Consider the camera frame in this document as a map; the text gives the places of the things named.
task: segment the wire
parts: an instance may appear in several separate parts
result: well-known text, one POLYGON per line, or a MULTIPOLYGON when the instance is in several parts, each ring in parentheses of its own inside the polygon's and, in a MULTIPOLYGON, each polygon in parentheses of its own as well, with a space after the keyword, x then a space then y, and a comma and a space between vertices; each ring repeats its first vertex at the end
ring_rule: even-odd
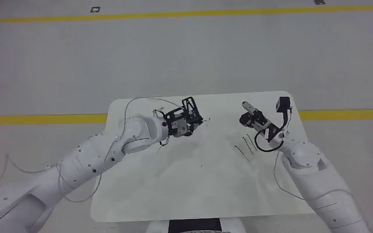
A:
MULTIPOLYGON (((291 121, 291 115, 292 115, 291 109, 290 109, 290 119, 288 119, 288 116, 287 116, 287 115, 288 115, 287 112, 286 112, 286 114, 283 113, 283 121, 284 121, 284 122, 283 122, 281 128, 279 129, 279 132, 281 132, 281 131, 285 128, 285 126, 286 126, 286 129, 287 129, 287 127, 289 126, 289 123, 290 123, 290 121, 291 121)), ((278 150, 279 148, 281 148, 282 145, 284 145, 284 141, 281 140, 280 144, 279 144, 277 147, 275 147, 275 148, 272 148, 272 149, 269 149, 269 150, 262 149, 262 148, 258 145, 258 142, 257 142, 256 140, 257 140, 258 136, 259 136, 261 133, 263 133, 264 131, 265 131, 265 129, 262 129, 262 130, 258 131, 257 134, 256 134, 255 137, 254 137, 255 145, 256 145, 256 147, 257 147, 260 151, 262 151, 262 152, 273 152, 273 151, 278 150)))
MULTIPOLYGON (((102 179, 102 176, 103 176, 103 171, 105 171, 105 162, 106 162, 106 159, 107 159, 107 157, 108 157, 108 155, 109 155, 109 152, 111 151, 111 148, 112 148, 112 146, 114 145, 114 143, 117 142, 117 141, 119 141, 119 140, 121 140, 121 138, 122 138, 123 135, 124 135, 124 132, 125 132, 125 129, 126 129, 126 121, 127 121, 127 117, 126 117, 126 115, 127 115, 127 109, 128 109, 128 106, 129 106, 129 104, 132 103, 133 101, 138 100, 138 99, 141 99, 141 98, 148 98, 148 99, 152 99, 152 100, 161 100, 161 101, 164 101, 164 102, 167 102, 167 103, 173 104, 173 105, 175 105, 175 106, 181 108, 181 106, 179 106, 178 104, 175 104, 175 103, 173 103, 173 102, 171 102, 171 101, 168 101, 168 100, 165 100, 165 99, 162 99, 162 98, 138 97, 138 98, 133 98, 133 99, 131 99, 131 100, 127 103, 127 105, 126 105, 126 107, 125 107, 125 109, 124 109, 124 120, 121 120, 121 121, 120 121, 120 122, 124 121, 123 132, 122 132, 122 134, 120 135, 120 137, 118 137, 116 140, 114 140, 114 141, 111 143, 111 145, 110 145, 110 147, 109 147, 109 149, 108 149, 108 151, 107 151, 107 154, 106 154, 105 159, 104 159, 104 162, 103 162, 104 167, 103 167, 102 170, 100 170, 100 177, 99 177, 99 179, 98 179, 97 186, 96 186, 96 188, 94 189, 93 193, 92 193, 89 197, 87 197, 87 198, 85 198, 85 199, 83 199, 83 200, 78 200, 78 201, 76 201, 76 200, 71 200, 71 199, 69 199, 69 198, 66 197, 66 196, 64 197, 65 200, 67 200, 67 201, 69 201, 69 202, 73 202, 73 203, 81 203, 81 202, 85 202, 85 201, 89 200, 91 197, 93 197, 93 195, 97 192, 98 187, 99 187, 100 184, 101 184, 101 179, 102 179)), ((61 169, 61 164, 60 164, 60 165, 59 165, 59 169, 57 168, 57 171, 58 171, 58 187, 59 187, 60 191, 61 191, 60 178, 63 179, 63 176, 62 176, 62 174, 61 174, 61 172, 62 172, 61 170, 62 170, 62 169, 61 169)))
POLYGON ((284 192, 286 192, 286 193, 288 193, 288 194, 292 195, 293 197, 296 197, 296 198, 298 198, 298 199, 300 199, 300 200, 304 200, 304 201, 306 201, 306 202, 311 202, 311 201, 317 200, 317 199, 322 198, 323 196, 325 196, 325 195, 327 195, 327 194, 330 194, 330 193, 332 193, 332 192, 345 192, 345 193, 347 193, 348 195, 350 195, 350 196, 353 198, 352 193, 350 193, 349 191, 347 191, 347 190, 345 190, 345 189, 334 189, 334 190, 330 190, 330 191, 328 191, 328 192, 326 192, 326 193, 324 193, 324 194, 322 194, 322 195, 320 195, 320 196, 317 196, 317 197, 315 197, 315 198, 311 198, 311 199, 305 199, 305 198, 299 197, 299 196, 297 196, 297 195, 295 195, 295 194, 293 194, 293 193, 291 193, 291 192, 289 192, 289 191, 283 189, 283 188, 280 186, 280 184, 279 184, 279 182, 278 182, 278 180, 277 180, 277 176, 276 176, 276 166, 277 166, 277 159, 279 158, 279 154, 280 154, 280 151, 277 152, 276 161, 275 161, 275 166, 273 167, 273 176, 274 176, 274 178, 275 178, 276 184, 278 185, 278 187, 279 187, 282 191, 284 191, 284 192))
POLYGON ((284 145, 284 141, 281 141, 281 143, 280 143, 277 147, 275 147, 275 148, 272 148, 272 149, 270 149, 270 150, 262 149, 262 148, 258 145, 258 142, 256 141, 256 139, 258 138, 258 136, 259 136, 263 131, 264 131, 264 130, 259 131, 259 132, 255 135, 255 137, 254 137, 255 145, 256 145, 256 147, 257 147, 260 151, 262 151, 262 152, 273 152, 273 151, 278 150, 279 148, 281 148, 282 145, 284 145))
POLYGON ((8 160, 10 161, 10 163, 11 163, 15 168, 17 168, 19 171, 21 171, 21 172, 23 172, 23 173, 27 173, 27 174, 37 174, 37 173, 41 173, 41 172, 46 171, 46 169, 44 169, 44 170, 39 170, 39 171, 26 171, 26 170, 24 170, 24 169, 18 167, 18 165, 15 164, 14 161, 10 158, 9 154, 6 154, 6 155, 5 155, 5 162, 4 162, 4 169, 3 169, 3 171, 2 171, 2 173, 1 173, 1 175, 0 175, 0 181, 1 181, 1 179, 2 179, 2 178, 4 177, 4 175, 5 175, 6 168, 7 168, 7 166, 8 166, 8 160))

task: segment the gray floor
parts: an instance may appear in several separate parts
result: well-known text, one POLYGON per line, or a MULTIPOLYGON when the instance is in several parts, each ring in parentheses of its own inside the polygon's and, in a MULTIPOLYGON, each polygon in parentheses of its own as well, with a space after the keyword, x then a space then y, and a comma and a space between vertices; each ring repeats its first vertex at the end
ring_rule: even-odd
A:
MULTIPOLYGON (((327 1, 328 5, 350 1, 327 1)), ((353 4, 368 4, 354 1, 353 4)), ((314 6, 313 1, 2 1, 0 17, 314 6)), ((285 90, 300 110, 373 108, 371 12, 0 24, 0 115, 105 113, 118 98, 285 90)), ((372 121, 304 122, 373 219, 372 121)), ((104 125, 0 126, 1 157, 38 170, 104 125)), ((9 167, 0 183, 28 177, 9 167)), ((88 195, 94 181, 72 194, 88 195)), ((244 218, 252 232, 328 232, 314 214, 244 218)), ((42 233, 143 232, 62 201, 42 233)))

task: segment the robotic arm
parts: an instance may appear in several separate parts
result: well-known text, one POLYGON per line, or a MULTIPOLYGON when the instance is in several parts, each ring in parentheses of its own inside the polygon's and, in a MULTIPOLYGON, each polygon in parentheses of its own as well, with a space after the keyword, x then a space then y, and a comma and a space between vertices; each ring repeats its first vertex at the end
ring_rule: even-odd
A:
POLYGON ((258 132, 255 143, 256 138, 262 135, 272 147, 271 150, 264 150, 256 143, 258 149, 264 152, 278 150, 283 153, 282 164, 302 194, 302 198, 296 197, 305 200, 331 232, 368 233, 367 225, 349 187, 320 149, 312 143, 287 137, 285 126, 288 113, 291 113, 290 99, 280 97, 276 104, 277 112, 284 116, 284 124, 280 128, 248 102, 243 102, 242 106, 247 112, 241 116, 240 123, 258 132))
POLYGON ((135 116, 111 133, 88 138, 56 166, 29 181, 0 190, 0 229, 4 233, 38 232, 54 207, 71 191, 119 163, 125 154, 145 150, 170 136, 190 136, 202 123, 192 97, 163 117, 135 116))

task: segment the table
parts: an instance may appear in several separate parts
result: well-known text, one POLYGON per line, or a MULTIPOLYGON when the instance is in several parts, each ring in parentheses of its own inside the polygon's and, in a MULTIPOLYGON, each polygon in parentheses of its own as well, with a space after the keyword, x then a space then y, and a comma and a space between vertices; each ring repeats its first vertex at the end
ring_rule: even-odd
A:
MULTIPOLYGON (((293 138, 307 140, 297 107, 285 91, 194 96, 204 122, 191 137, 171 138, 135 154, 127 154, 102 178, 93 196, 91 216, 98 222, 170 220, 187 218, 268 216, 313 213, 308 205, 281 191, 273 178, 276 152, 257 152, 243 136, 256 132, 239 123, 248 101, 273 123, 282 124, 276 101, 289 96, 293 116, 289 131, 293 138)), ((185 97, 164 97, 181 105, 185 97)), ((115 100, 109 108, 105 131, 115 129, 130 101, 115 100)), ((159 100, 139 99, 128 107, 127 116, 152 116, 152 110, 175 107, 159 100)), ((268 144, 258 138, 262 148, 268 144)), ((299 195, 281 164, 276 174, 282 187, 299 195)))

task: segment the yellow line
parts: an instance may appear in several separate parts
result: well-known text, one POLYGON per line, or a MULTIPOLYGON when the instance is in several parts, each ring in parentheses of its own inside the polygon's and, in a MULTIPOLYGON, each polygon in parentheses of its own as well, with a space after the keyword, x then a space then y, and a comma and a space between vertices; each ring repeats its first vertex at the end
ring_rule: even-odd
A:
POLYGON ((299 111, 302 121, 372 120, 373 110, 299 111))
POLYGON ((46 16, 0 19, 0 23, 40 23, 60 21, 121 20, 145 19, 160 17, 222 16, 222 15, 276 15, 291 13, 340 12, 340 11, 372 11, 373 5, 363 6, 317 6, 311 8, 276 8, 276 9, 236 9, 236 10, 197 10, 190 12, 150 12, 128 13, 119 15, 77 15, 46 16))
MULTIPOLYGON (((372 120, 373 110, 299 111, 302 121, 372 120)), ((62 125, 106 123, 107 114, 9 115, 0 116, 0 125, 62 125)))
POLYGON ((60 125, 106 123, 107 114, 9 115, 0 116, 0 125, 60 125))

